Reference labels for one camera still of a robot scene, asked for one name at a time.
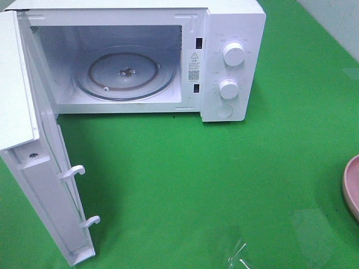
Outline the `round white door release button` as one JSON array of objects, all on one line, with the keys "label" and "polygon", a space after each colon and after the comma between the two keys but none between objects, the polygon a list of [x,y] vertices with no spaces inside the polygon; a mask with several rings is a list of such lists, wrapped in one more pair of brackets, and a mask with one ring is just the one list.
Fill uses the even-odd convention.
[{"label": "round white door release button", "polygon": [[230,105],[222,105],[216,109],[216,114],[220,118],[228,118],[232,115],[233,108]]}]

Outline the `white timer knob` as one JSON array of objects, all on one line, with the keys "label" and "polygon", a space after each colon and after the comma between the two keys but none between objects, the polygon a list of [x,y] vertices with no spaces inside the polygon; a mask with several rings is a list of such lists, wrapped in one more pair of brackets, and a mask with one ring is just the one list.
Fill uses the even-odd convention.
[{"label": "white timer knob", "polygon": [[238,95],[239,87],[237,82],[232,79],[226,79],[219,84],[219,93],[223,99],[233,99]]}]

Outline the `white microwave door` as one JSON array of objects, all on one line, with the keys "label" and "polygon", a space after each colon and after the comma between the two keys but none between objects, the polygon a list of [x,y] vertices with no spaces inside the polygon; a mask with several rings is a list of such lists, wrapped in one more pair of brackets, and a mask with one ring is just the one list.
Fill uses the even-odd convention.
[{"label": "white microwave door", "polygon": [[64,258],[76,265],[95,255],[61,128],[49,98],[50,71],[39,28],[25,12],[1,13],[1,158]]}]

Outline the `pink round plate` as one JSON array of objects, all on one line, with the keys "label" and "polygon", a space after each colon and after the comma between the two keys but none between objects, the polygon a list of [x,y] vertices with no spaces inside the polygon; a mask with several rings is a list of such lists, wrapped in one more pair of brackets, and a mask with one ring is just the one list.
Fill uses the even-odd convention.
[{"label": "pink round plate", "polygon": [[342,190],[350,212],[358,221],[358,155],[351,158],[345,167]]}]

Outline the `white microwave oven body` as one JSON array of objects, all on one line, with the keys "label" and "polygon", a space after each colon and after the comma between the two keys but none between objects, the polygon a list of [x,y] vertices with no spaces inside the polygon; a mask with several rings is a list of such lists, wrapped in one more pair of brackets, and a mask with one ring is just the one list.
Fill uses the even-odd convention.
[{"label": "white microwave oven body", "polygon": [[[245,118],[266,15],[257,1],[15,1],[4,11],[25,12],[40,30],[56,114],[198,112],[204,122]],[[223,48],[239,42],[245,60],[229,66]],[[83,54],[120,45],[178,50],[172,83],[139,100],[111,101],[78,87],[74,69]],[[237,82],[223,99],[219,84]],[[220,118],[216,109],[230,105]]]}]

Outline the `white upper power knob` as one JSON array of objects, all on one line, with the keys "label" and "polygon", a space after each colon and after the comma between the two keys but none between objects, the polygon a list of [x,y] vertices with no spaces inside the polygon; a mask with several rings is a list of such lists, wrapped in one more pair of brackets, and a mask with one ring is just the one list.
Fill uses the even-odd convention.
[{"label": "white upper power knob", "polygon": [[245,60],[245,50],[241,43],[231,42],[223,48],[224,62],[229,66],[240,65]]}]

